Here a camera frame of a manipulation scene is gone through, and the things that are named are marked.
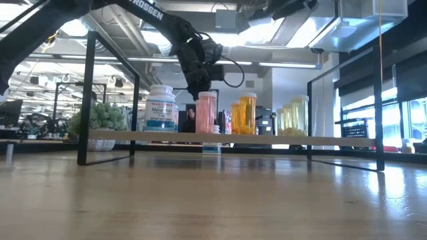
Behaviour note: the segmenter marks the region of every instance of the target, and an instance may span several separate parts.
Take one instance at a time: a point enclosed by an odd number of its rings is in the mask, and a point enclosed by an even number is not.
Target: ceiling
[[[322,7],[320,7],[321,11],[318,11],[314,17],[333,19],[332,1],[319,1],[323,3]],[[10,1],[0,0],[0,27],[28,8],[28,3],[34,3],[35,0],[22,0],[18,2],[19,4],[4,4],[8,2]],[[271,69],[271,67],[262,67],[259,63],[297,63],[314,65],[316,69],[321,67],[319,56],[312,53],[310,49],[289,48],[280,42],[282,41],[280,39],[288,34],[284,29],[291,29],[289,26],[295,24],[295,19],[286,18],[285,20],[271,22],[269,25],[257,26],[243,31],[245,30],[244,25],[248,23],[247,21],[242,23],[241,18],[247,19],[256,9],[265,7],[267,0],[225,0],[217,3],[203,0],[158,0],[155,2],[158,7],[167,13],[187,19],[197,27],[198,31],[217,31],[217,33],[212,33],[212,38],[225,45],[224,56],[235,61],[252,62],[251,65],[242,66],[245,73],[252,79],[264,77],[266,72]],[[232,12],[237,14],[236,31],[240,33],[239,35],[236,33],[224,35],[224,29],[216,29],[217,13],[222,14],[221,10],[226,9],[230,10],[227,14]],[[308,16],[302,17],[304,20],[301,21],[301,24],[307,20]],[[92,11],[82,17],[80,23],[87,29],[97,31],[123,57],[169,57],[167,56],[167,50],[162,47],[164,39],[161,38],[161,35],[158,35],[153,27],[117,5],[110,5],[100,10]],[[65,26],[62,27],[57,33],[54,44],[43,44],[35,53],[62,56],[79,55],[83,56],[83,59],[57,60],[53,57],[52,59],[38,59],[36,57],[26,59],[18,66],[10,80],[12,99],[26,99],[28,103],[25,105],[29,107],[34,107],[45,101],[46,106],[51,107],[51,93],[55,90],[56,81],[62,81],[65,76],[65,78],[70,78],[69,82],[71,83],[83,81],[84,56],[86,52],[85,36],[76,37],[70,34],[70,28],[71,30],[76,30],[77,27],[76,25],[69,25],[67,31]],[[5,34],[7,32],[0,34],[0,39]],[[239,41],[244,41],[244,46],[235,46],[236,42]],[[112,54],[100,43],[97,43],[96,56],[107,57],[112,56]],[[131,61],[130,64],[141,76],[142,89],[149,89],[151,84],[163,83],[172,87],[181,87],[186,84],[179,64],[141,61]],[[233,83],[240,81],[241,75],[238,74],[240,72],[238,67],[225,65],[225,71],[228,81]],[[50,84],[44,86],[31,84],[29,82],[31,76],[48,79],[47,81]],[[114,79],[117,78],[123,79],[122,88],[115,87]],[[117,61],[111,64],[99,63],[96,65],[94,79],[95,83],[107,84],[110,101],[123,104],[131,103],[133,98],[133,76],[125,67],[117,64]],[[224,88],[225,92],[229,90],[224,83],[217,82],[214,85],[218,88]],[[81,92],[81,89],[70,85],[68,90],[63,90],[63,93],[60,94],[60,106],[71,107],[75,111],[78,105],[74,106],[67,103],[67,101],[80,101],[81,99],[78,97],[76,99],[76,95],[78,95],[77,92]],[[28,91],[33,91],[34,97],[28,97]]]

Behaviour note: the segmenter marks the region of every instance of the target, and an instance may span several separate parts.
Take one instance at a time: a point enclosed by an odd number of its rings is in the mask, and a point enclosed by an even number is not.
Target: person
[[[192,107],[187,110],[187,120],[182,127],[183,133],[195,133],[195,111]]]

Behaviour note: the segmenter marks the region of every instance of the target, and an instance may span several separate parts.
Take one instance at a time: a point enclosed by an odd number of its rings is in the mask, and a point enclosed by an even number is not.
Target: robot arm
[[[218,71],[224,75],[222,66],[212,66],[221,57],[222,46],[210,38],[203,39],[203,33],[188,21],[164,13],[146,0],[50,0],[0,41],[0,94],[9,87],[7,82],[16,66],[64,23],[112,4],[143,19],[171,42],[170,55],[177,55],[187,90],[195,100],[200,91],[209,91],[211,80],[221,80],[210,76],[218,75]]]

